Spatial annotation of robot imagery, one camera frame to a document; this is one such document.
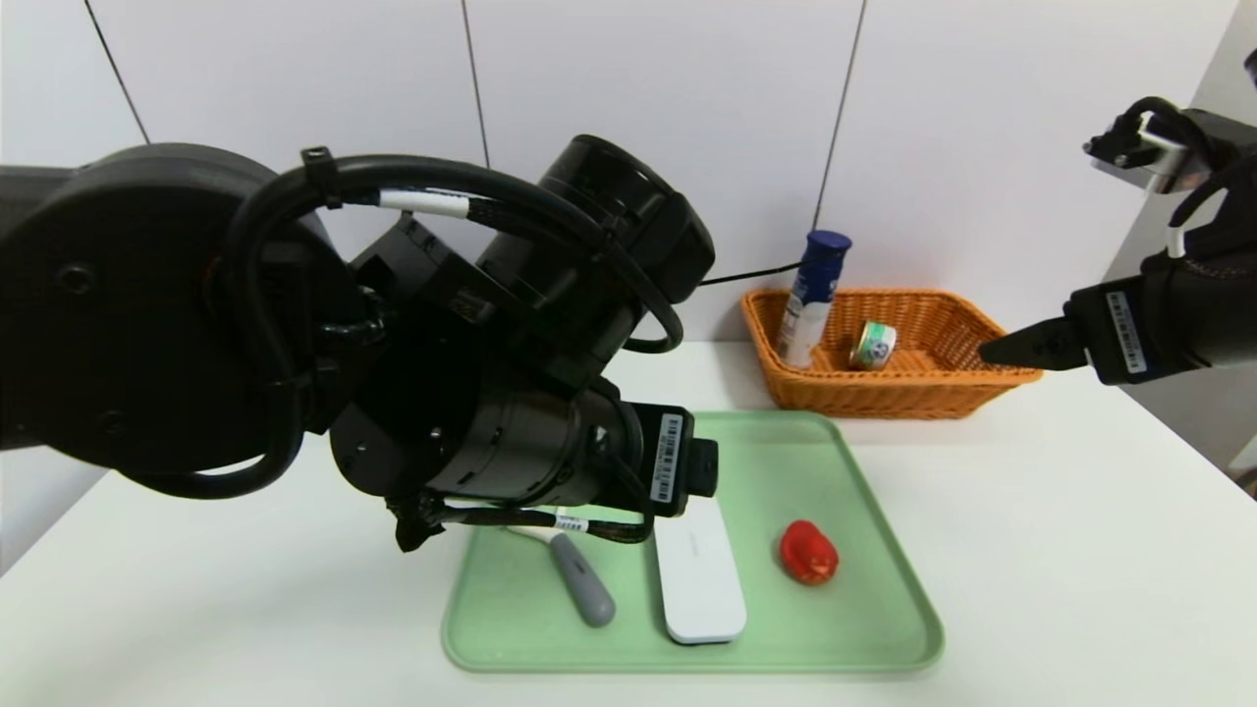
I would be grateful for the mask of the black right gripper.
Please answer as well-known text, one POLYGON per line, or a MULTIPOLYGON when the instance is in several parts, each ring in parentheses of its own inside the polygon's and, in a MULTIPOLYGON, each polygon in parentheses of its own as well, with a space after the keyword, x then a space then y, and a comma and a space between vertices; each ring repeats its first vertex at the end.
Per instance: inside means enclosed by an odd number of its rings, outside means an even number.
POLYGON ((988 365, 1068 371, 1138 385, 1254 362, 1254 260, 1145 258, 1136 276, 1076 291, 1066 317, 983 342, 988 365))

